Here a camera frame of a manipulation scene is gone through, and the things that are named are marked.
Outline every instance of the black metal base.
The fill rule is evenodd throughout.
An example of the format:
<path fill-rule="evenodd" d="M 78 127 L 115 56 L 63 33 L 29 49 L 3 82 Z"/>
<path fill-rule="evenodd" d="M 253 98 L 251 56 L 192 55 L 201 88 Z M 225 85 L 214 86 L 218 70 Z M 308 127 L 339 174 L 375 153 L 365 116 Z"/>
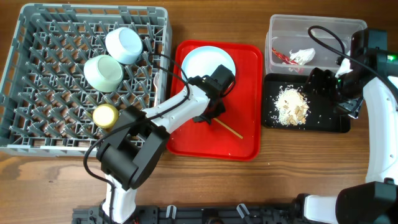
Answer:
<path fill-rule="evenodd" d="M 289 220 L 289 206 L 278 207 L 253 206 L 247 207 L 249 218 L 242 219 L 236 207 L 177 207 L 175 219 L 167 214 L 167 208 L 156 206 L 137 206 L 127 224 L 306 224 L 314 223 L 295 218 Z M 90 209 L 74 209 L 72 224 L 107 224 L 100 217 L 99 207 Z"/>

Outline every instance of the red tray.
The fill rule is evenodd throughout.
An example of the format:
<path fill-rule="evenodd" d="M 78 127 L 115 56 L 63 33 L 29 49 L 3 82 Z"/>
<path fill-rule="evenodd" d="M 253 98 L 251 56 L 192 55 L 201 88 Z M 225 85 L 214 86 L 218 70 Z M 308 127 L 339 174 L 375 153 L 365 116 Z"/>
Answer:
<path fill-rule="evenodd" d="M 246 44 L 186 40 L 177 47 L 176 62 L 181 65 L 189 52 L 202 46 L 219 47 L 234 60 L 236 84 L 232 92 L 223 98 L 226 112 L 218 119 L 242 135 L 243 139 L 216 121 L 209 125 L 206 122 L 194 123 L 191 119 L 171 134 L 167 149 L 181 156 L 249 161 L 257 156 L 260 149 L 264 62 L 261 51 Z M 174 73 L 181 76 L 176 66 Z M 183 87 L 182 82 L 173 78 L 171 96 Z"/>

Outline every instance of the black tray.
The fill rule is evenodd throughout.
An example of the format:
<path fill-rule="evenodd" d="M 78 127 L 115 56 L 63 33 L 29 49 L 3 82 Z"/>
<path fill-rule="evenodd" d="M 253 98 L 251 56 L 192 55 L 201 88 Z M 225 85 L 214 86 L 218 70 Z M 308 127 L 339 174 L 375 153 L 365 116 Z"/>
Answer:
<path fill-rule="evenodd" d="M 275 104 L 272 99 L 276 100 L 282 89 L 286 89 L 287 85 L 293 85 L 293 88 L 304 86 L 308 76 L 306 75 L 288 75 L 271 73 L 264 78 L 263 92 L 262 92 L 262 125 L 270 128 L 282 129 L 304 129 L 313 131 L 330 131 L 336 133 L 347 133 L 350 128 L 350 120 L 346 116 L 341 116 L 333 113 L 333 104 L 327 99 L 310 95 L 307 97 L 309 101 L 311 113 L 306 117 L 305 124 L 297 126 L 281 125 L 272 116 L 278 117 L 279 112 L 275 110 Z"/>

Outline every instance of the wooden table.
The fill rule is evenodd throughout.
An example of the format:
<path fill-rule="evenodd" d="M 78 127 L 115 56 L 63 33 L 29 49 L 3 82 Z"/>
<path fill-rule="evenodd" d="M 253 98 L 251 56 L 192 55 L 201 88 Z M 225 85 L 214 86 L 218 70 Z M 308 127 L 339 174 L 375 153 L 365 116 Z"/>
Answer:
<path fill-rule="evenodd" d="M 19 10 L 27 0 L 0 3 L 0 68 L 4 68 Z M 111 1 L 58 1 L 111 4 Z M 397 1 L 116 1 L 162 6 L 169 12 L 173 49 L 187 39 L 252 44 L 264 51 L 273 14 L 363 19 L 387 30 L 398 50 Z M 262 128 L 251 162 L 179 157 L 166 152 L 139 189 L 138 205 L 236 205 L 289 202 L 299 193 L 336 195 L 364 183 L 369 160 L 366 107 L 348 134 Z M 92 169 L 100 172 L 96 160 Z M 98 205 L 105 184 L 86 174 L 81 158 L 11 157 L 0 153 L 0 223 L 70 223 L 73 208 Z"/>

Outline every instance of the white cup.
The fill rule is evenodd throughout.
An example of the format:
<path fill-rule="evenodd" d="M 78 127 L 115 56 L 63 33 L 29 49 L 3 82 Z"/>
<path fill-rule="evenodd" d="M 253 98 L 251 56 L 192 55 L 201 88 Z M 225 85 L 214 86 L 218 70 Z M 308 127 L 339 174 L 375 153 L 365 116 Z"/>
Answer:
<path fill-rule="evenodd" d="M 96 90 L 109 93 L 119 86 L 123 70 L 119 62 L 109 55 L 89 59 L 84 67 L 85 78 Z"/>
<path fill-rule="evenodd" d="M 109 54 L 125 65 L 136 62 L 142 52 L 141 38 L 127 27 L 109 32 L 105 38 L 105 45 Z"/>

